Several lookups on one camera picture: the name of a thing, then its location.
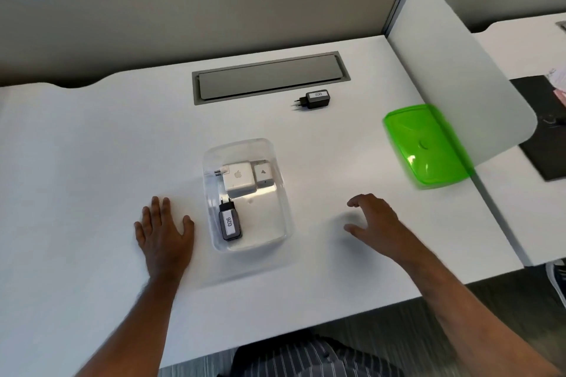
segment desk surface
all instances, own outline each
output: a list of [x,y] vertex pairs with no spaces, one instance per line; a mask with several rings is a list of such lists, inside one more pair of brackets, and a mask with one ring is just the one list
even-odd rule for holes
[[[566,66],[566,13],[502,21],[476,38],[509,79]],[[524,265],[566,257],[566,180],[545,182],[518,146],[477,167]]]
[[[325,86],[327,108],[293,110],[317,88],[194,105],[193,71],[331,51],[351,81]],[[522,268],[471,180],[418,190],[407,178],[381,119],[421,102],[385,37],[1,89],[3,373],[70,375],[120,323],[147,278],[132,223],[153,194],[196,223],[163,366],[416,297],[400,267],[343,231],[358,193],[385,198],[463,282]],[[203,154],[255,137],[274,145],[295,232],[228,280]]]

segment shoe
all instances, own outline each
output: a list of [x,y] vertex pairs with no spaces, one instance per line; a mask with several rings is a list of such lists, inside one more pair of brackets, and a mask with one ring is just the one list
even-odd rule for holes
[[548,275],[548,280],[556,289],[562,305],[566,307],[566,264],[562,259],[554,262],[546,263],[546,274]]

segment green lid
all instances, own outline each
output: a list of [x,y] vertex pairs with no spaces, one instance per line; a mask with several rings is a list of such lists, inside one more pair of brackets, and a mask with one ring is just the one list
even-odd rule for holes
[[383,122],[415,178],[427,186],[470,176],[469,161],[456,135],[435,107],[427,104],[389,112]]

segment transparent bin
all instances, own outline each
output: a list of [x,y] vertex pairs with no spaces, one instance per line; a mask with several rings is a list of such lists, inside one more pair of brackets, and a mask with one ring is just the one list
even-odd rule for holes
[[[215,172],[225,164],[266,160],[271,165],[274,184],[232,199],[239,216],[242,237],[226,241],[218,217],[223,178]],[[212,245],[221,252],[237,252],[272,245],[291,235],[289,202],[273,144],[267,139],[250,139],[217,146],[204,153],[204,196],[208,207],[208,227]]]

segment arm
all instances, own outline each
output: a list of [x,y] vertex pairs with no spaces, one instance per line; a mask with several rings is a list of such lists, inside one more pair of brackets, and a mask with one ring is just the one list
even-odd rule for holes
[[144,207],[141,223],[134,224],[145,255],[149,281],[138,301],[114,333],[82,367],[76,377],[155,377],[159,369],[173,299],[194,240],[194,224],[183,218],[181,236],[171,217],[171,204],[153,197]]
[[348,206],[363,210],[368,227],[347,224],[344,229],[406,270],[472,375],[560,375],[479,302],[384,200],[373,194],[357,195]]

